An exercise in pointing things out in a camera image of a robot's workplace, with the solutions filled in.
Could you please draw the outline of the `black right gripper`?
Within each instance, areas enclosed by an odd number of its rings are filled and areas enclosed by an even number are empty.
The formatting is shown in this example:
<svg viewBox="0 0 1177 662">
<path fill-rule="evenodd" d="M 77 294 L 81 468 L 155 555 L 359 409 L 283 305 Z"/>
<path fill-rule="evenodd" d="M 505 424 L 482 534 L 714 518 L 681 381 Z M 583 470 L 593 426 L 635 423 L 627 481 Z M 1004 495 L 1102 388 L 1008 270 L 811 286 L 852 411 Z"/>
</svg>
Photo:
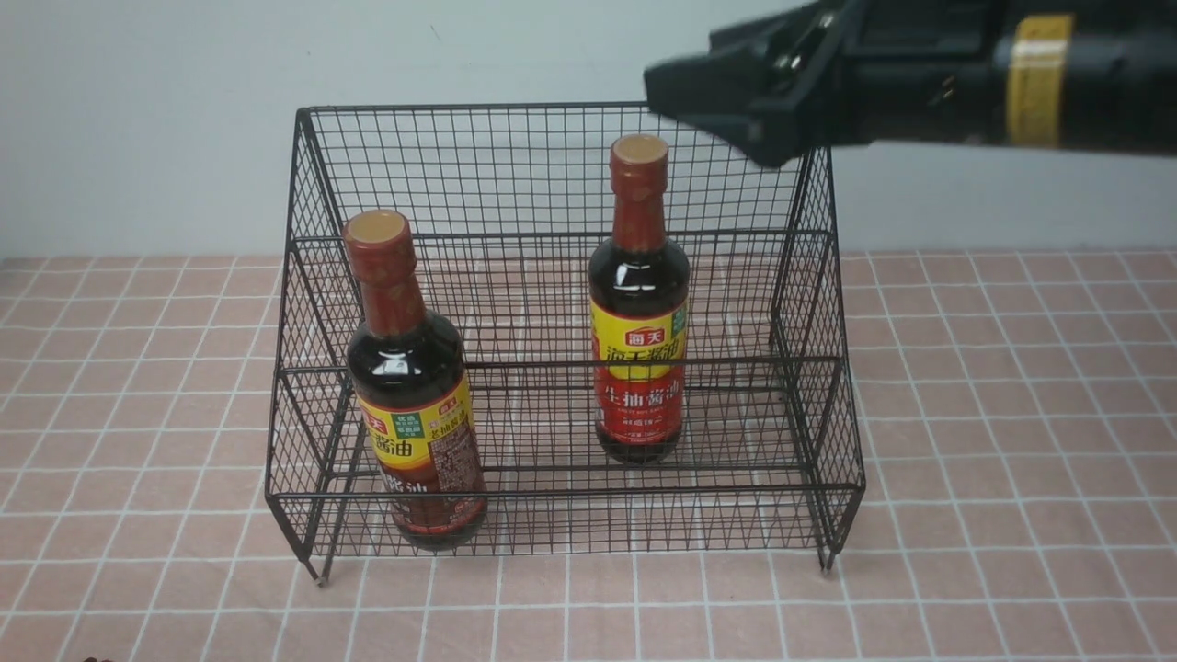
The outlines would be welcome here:
<svg viewBox="0 0 1177 662">
<path fill-rule="evenodd" d="M 1003 140 L 1005 1 L 807 1 L 643 72 L 647 107 L 764 168 L 870 143 Z"/>
</svg>

